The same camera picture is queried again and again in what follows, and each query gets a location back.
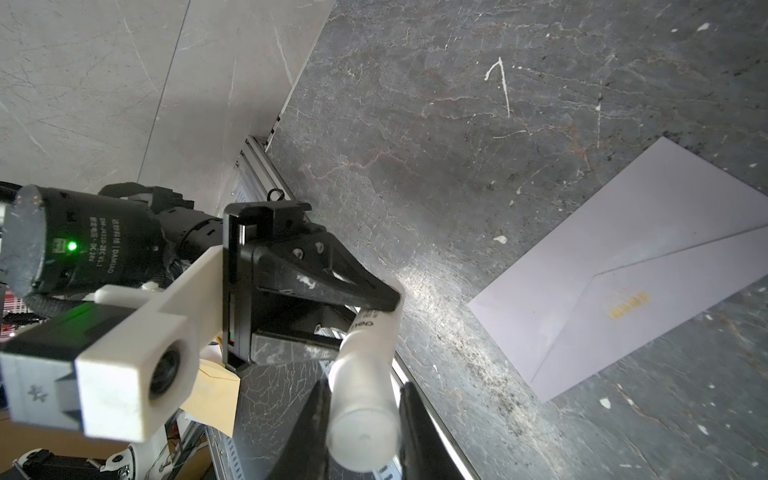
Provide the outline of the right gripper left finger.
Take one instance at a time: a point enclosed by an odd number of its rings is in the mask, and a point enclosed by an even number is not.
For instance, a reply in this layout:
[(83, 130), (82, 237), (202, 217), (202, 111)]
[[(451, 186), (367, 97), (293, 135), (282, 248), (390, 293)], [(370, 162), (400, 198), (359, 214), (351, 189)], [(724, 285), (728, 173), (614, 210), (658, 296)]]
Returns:
[(331, 390), (327, 379), (319, 380), (282, 450), (267, 476), (269, 480), (325, 480), (329, 472), (326, 435)]

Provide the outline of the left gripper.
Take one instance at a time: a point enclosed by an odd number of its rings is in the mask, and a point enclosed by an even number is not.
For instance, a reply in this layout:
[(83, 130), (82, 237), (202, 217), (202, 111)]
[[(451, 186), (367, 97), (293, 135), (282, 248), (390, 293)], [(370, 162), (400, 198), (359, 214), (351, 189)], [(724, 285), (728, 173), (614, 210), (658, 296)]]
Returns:
[(225, 210), (223, 359), (256, 364), (332, 360), (353, 318), (347, 306), (392, 312), (401, 294), (369, 272), (300, 202)]

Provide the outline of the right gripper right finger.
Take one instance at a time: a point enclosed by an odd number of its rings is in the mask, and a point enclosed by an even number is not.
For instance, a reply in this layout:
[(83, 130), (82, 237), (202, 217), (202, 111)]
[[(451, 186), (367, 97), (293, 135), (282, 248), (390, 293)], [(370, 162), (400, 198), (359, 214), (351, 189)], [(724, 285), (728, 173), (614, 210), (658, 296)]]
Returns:
[(418, 389), (412, 382), (400, 389), (399, 417), (402, 441), (399, 459), (406, 480), (459, 480), (451, 459), (431, 420)]

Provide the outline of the white glue stick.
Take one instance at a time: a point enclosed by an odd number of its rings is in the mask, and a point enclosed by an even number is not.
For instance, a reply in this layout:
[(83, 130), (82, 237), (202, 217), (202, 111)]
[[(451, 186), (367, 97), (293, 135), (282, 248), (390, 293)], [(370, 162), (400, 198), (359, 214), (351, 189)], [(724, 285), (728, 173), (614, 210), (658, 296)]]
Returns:
[(385, 282), (400, 295), (395, 310), (360, 310), (329, 374), (327, 448), (341, 467), (358, 473), (373, 472), (390, 462), (402, 437), (391, 368), (405, 289), (394, 276)]

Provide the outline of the grey purple envelope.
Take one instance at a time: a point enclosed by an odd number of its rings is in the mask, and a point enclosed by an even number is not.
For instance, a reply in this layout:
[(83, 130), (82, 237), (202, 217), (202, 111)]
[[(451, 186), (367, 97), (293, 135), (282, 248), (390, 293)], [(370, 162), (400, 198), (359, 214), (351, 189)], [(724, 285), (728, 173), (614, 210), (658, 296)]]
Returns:
[(549, 401), (766, 273), (766, 196), (660, 138), (469, 307)]

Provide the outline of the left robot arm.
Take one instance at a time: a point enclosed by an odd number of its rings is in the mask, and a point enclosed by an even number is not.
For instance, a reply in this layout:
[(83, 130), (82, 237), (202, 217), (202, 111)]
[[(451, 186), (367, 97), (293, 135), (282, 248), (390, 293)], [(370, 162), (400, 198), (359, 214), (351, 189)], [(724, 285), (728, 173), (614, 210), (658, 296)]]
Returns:
[(221, 247), (225, 365), (250, 364), (262, 340), (329, 349), (318, 327), (340, 327), (351, 309), (391, 312), (400, 294), (366, 270), (310, 205), (273, 188), (262, 202), (232, 203), (222, 217), (180, 193), (128, 182), (96, 194), (1, 186), (1, 280), (36, 314), (56, 317), (106, 285), (178, 280)]

